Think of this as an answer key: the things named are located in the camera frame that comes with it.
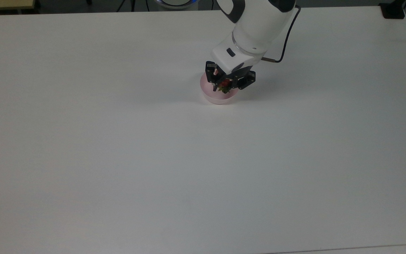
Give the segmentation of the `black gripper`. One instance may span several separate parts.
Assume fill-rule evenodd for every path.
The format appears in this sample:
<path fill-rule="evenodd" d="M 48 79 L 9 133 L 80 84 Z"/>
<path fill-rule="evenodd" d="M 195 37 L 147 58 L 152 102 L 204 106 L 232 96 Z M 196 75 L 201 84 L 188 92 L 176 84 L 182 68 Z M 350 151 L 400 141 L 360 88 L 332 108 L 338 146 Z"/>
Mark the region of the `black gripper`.
<path fill-rule="evenodd" d="M 207 82 L 212 85 L 212 91 L 217 91 L 217 89 L 222 87 L 225 88 L 238 88 L 243 90 L 253 84 L 256 81 L 256 72 L 250 71 L 250 67 L 240 68 L 230 74 L 227 74 L 219 66 L 212 61 L 206 61 L 205 63 L 205 74 Z"/>

